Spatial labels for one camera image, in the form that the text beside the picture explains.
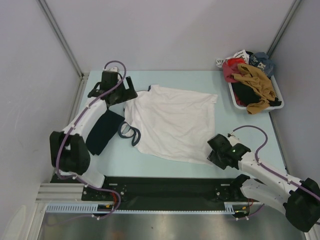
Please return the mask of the navy tank top red trim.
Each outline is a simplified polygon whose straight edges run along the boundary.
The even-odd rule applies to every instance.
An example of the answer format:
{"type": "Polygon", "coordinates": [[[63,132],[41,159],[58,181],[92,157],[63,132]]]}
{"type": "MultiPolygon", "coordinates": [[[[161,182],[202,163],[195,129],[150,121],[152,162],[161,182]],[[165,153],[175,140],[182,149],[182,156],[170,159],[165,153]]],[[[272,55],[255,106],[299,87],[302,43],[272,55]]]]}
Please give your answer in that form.
{"type": "Polygon", "coordinates": [[[86,139],[86,146],[92,155],[99,156],[108,142],[117,133],[118,127],[125,118],[111,110],[107,110],[95,123],[86,139]]]}

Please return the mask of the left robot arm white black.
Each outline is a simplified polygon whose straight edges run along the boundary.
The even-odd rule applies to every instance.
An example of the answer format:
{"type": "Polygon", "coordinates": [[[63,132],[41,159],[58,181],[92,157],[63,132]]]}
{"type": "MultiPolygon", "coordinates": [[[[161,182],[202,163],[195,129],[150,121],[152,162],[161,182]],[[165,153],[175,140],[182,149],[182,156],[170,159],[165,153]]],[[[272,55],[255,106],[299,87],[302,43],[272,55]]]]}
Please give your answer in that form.
{"type": "Polygon", "coordinates": [[[62,178],[69,176],[93,186],[100,200],[110,196],[105,176],[92,159],[105,149],[125,119],[110,110],[111,106],[138,96],[132,79],[123,77],[117,67],[103,70],[101,79],[88,93],[83,109],[61,131],[49,137],[51,164],[62,178]]]}

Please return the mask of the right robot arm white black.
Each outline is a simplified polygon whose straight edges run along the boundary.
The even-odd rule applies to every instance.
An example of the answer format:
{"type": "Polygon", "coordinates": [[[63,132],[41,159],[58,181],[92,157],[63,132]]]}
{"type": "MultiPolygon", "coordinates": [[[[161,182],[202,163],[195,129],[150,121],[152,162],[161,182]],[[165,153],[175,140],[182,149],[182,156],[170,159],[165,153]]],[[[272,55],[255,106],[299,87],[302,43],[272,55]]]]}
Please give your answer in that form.
{"type": "Polygon", "coordinates": [[[243,145],[235,136],[217,134],[208,140],[212,151],[208,160],[225,170],[242,171],[230,188],[231,196],[242,201],[245,197],[257,200],[284,214],[298,230],[309,232],[320,219],[320,187],[307,178],[301,180],[282,174],[243,145]]]}

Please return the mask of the white tank top navy trim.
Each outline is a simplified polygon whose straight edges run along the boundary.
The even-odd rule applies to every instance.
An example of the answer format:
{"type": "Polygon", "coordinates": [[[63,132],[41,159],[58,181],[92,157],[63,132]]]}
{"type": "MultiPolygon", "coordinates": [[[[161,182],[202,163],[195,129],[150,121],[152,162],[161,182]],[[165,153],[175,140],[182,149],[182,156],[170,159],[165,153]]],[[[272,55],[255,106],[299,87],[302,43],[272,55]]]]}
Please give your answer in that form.
{"type": "Polygon", "coordinates": [[[143,154],[210,165],[217,100],[216,94],[151,85],[125,103],[118,135],[143,154]]]}

